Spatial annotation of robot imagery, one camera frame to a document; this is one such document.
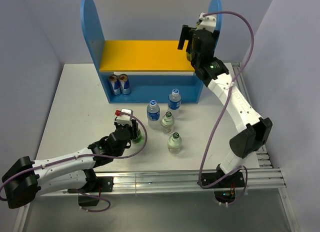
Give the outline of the green Perrier bottle red label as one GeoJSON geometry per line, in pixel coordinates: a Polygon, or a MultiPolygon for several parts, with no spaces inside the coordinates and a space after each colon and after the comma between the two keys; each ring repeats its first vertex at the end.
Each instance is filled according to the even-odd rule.
{"type": "Polygon", "coordinates": [[[142,140],[142,133],[141,133],[141,130],[138,129],[137,130],[137,137],[135,139],[133,139],[131,142],[133,144],[137,144],[137,143],[140,143],[141,140],[142,140]]]}

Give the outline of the green Perrier lemon bottle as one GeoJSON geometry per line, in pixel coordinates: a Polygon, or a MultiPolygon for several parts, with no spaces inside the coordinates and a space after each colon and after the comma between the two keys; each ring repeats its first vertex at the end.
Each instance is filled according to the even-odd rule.
{"type": "Polygon", "coordinates": [[[186,58],[189,62],[192,61],[192,40],[188,40],[188,44],[186,47],[186,58]]]}

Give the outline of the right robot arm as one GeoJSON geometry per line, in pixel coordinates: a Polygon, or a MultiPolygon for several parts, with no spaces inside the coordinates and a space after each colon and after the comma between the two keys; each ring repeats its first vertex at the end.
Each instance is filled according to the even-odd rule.
{"type": "Polygon", "coordinates": [[[215,173],[215,182],[226,187],[233,182],[233,174],[239,171],[247,157],[265,145],[273,124],[254,110],[234,84],[224,63],[213,56],[217,37],[216,31],[184,25],[177,48],[186,49],[195,75],[219,98],[222,110],[231,116],[238,132],[230,139],[230,152],[215,173]]]}

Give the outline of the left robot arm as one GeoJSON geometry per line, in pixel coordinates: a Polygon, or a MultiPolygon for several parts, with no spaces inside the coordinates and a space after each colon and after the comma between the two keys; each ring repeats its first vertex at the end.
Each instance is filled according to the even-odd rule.
{"type": "Polygon", "coordinates": [[[44,160],[19,158],[1,178],[0,190],[5,194],[0,199],[15,209],[37,196],[64,189],[90,196],[99,181],[94,169],[125,159],[124,151],[138,139],[138,130],[145,128],[137,118],[114,125],[114,132],[77,152],[44,160]]]}

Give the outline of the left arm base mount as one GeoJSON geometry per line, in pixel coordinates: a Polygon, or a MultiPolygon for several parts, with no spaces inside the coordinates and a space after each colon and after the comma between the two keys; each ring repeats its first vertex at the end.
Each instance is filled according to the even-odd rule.
{"type": "Polygon", "coordinates": [[[102,197],[103,192],[112,192],[114,185],[114,178],[112,176],[98,177],[95,182],[88,182],[83,188],[68,189],[70,194],[78,194],[78,205],[80,209],[87,212],[103,212],[110,208],[111,202],[102,197]],[[98,205],[100,201],[107,203],[104,209],[91,209],[98,205]]]}

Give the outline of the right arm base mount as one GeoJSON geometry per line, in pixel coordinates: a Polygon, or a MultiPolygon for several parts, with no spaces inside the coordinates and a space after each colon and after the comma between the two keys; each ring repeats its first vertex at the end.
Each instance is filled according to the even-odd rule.
{"type": "Polygon", "coordinates": [[[213,189],[218,205],[228,207],[246,194],[248,173],[243,175],[241,171],[237,171],[222,179],[224,175],[221,171],[202,173],[201,183],[198,184],[202,185],[202,188],[213,189]]]}

